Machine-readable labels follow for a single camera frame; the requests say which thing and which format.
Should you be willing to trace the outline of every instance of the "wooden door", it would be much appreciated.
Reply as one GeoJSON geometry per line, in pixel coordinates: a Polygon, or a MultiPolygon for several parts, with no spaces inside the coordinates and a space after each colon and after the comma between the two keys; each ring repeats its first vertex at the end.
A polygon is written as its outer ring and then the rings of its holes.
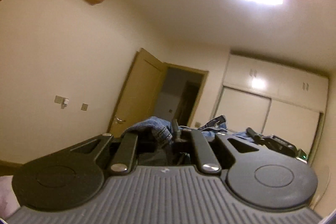
{"type": "Polygon", "coordinates": [[[224,78],[224,85],[230,84],[235,87],[251,88],[253,71],[256,60],[237,55],[231,55],[224,78]]]}
{"type": "Polygon", "coordinates": [[[166,75],[166,65],[143,48],[122,91],[110,133],[119,137],[125,129],[153,113],[166,75]]]}

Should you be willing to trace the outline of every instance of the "black plastic mount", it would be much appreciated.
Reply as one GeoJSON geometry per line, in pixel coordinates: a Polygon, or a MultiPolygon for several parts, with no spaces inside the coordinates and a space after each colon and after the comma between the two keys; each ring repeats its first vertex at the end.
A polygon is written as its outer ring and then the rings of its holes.
{"type": "MultiPolygon", "coordinates": [[[[36,210],[77,207],[98,193],[106,177],[129,175],[139,151],[148,152],[152,143],[136,132],[120,139],[99,135],[23,165],[14,175],[14,192],[21,205],[36,210]]],[[[205,138],[183,129],[172,149],[190,154],[200,174],[220,177],[236,199],[260,210],[304,206],[317,187],[306,164],[229,134],[205,138]]]]}
{"type": "Polygon", "coordinates": [[[268,149],[278,153],[287,155],[289,157],[297,157],[298,150],[292,143],[276,136],[260,136],[252,128],[247,128],[246,133],[250,136],[256,144],[265,145],[268,149]]]}

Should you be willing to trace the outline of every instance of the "doorway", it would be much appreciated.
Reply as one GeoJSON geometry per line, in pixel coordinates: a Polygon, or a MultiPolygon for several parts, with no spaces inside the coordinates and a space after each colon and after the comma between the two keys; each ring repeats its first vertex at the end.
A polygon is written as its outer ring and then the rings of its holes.
{"type": "Polygon", "coordinates": [[[130,67],[107,132],[120,137],[127,128],[150,116],[168,121],[176,117],[191,127],[207,75],[208,71],[163,63],[141,48],[130,67]]]}
{"type": "Polygon", "coordinates": [[[191,126],[207,72],[168,64],[153,116],[191,126]]]}

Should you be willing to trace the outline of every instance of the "wall socket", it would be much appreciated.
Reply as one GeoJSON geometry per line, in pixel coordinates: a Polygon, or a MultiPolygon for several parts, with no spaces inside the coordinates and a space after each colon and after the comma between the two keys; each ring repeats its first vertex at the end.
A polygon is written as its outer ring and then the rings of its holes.
{"type": "Polygon", "coordinates": [[[89,105],[88,104],[82,104],[82,108],[81,108],[81,110],[84,110],[84,111],[87,111],[87,107],[88,107],[89,105]]]}
{"type": "Polygon", "coordinates": [[[55,103],[60,104],[62,103],[62,101],[63,101],[62,96],[58,96],[58,95],[55,96],[55,100],[54,100],[55,103]]]}

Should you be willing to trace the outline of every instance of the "wall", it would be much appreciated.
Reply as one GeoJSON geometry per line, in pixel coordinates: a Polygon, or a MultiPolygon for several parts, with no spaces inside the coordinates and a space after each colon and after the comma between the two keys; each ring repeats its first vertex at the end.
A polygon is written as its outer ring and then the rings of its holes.
{"type": "Polygon", "coordinates": [[[330,214],[336,209],[336,71],[330,75],[328,105],[325,114],[325,124],[320,144],[312,164],[314,169],[328,165],[330,181],[326,193],[315,210],[321,216],[330,214]]]}
{"type": "Polygon", "coordinates": [[[175,42],[170,49],[166,62],[209,71],[198,108],[191,123],[192,127],[196,127],[195,122],[204,125],[214,114],[222,89],[229,52],[228,47],[185,42],[175,42]]]}
{"type": "Polygon", "coordinates": [[[167,121],[172,120],[181,100],[186,82],[190,81],[200,84],[202,78],[203,76],[197,73],[168,68],[166,79],[157,97],[153,115],[167,121]]]}
{"type": "Polygon", "coordinates": [[[106,132],[141,47],[167,52],[123,0],[2,0],[0,159],[24,163],[106,132]],[[55,95],[70,99],[66,109],[55,95]]]}

